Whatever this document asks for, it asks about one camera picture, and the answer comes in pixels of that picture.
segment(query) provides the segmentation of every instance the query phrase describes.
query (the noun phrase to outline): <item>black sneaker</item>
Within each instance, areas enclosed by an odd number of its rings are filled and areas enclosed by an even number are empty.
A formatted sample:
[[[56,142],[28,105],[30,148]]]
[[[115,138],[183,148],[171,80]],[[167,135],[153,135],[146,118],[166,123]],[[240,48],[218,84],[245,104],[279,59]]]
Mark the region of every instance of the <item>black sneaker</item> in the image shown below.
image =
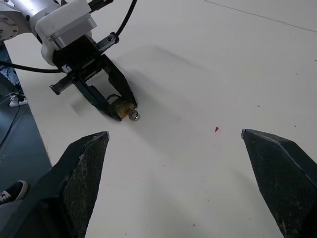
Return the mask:
[[[28,188],[29,185],[26,181],[16,182],[14,185],[0,193],[0,205],[23,199],[28,191]]]

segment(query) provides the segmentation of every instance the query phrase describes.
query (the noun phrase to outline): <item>metal bolt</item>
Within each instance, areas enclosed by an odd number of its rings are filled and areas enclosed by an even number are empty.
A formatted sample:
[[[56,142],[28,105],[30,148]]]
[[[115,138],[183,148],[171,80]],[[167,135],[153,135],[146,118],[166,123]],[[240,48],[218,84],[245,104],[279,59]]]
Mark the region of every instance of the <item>metal bolt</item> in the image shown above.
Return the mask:
[[[140,119],[140,114],[137,110],[133,110],[130,114],[129,114],[129,119],[131,121],[137,121],[138,119]]]

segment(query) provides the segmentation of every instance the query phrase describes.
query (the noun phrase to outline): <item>dark gray floor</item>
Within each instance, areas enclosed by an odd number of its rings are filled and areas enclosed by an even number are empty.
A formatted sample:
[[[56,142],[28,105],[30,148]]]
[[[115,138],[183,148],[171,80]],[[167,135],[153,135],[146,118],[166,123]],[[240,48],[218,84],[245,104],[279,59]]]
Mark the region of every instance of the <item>dark gray floor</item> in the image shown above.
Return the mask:
[[[0,142],[18,107],[0,105]],[[18,180],[34,183],[51,168],[28,105],[22,105],[10,134],[0,147],[0,192]]]

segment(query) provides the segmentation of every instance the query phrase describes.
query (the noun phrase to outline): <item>shoe sole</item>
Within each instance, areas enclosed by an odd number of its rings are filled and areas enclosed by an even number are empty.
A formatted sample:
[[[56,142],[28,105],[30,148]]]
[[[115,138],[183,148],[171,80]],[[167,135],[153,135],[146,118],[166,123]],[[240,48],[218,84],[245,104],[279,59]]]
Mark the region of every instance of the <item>shoe sole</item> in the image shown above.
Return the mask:
[[[22,189],[21,189],[19,195],[16,197],[15,201],[23,199],[28,191],[28,188],[29,188],[29,185],[26,181],[20,180],[19,182],[21,182],[23,184],[23,186],[22,186]]]

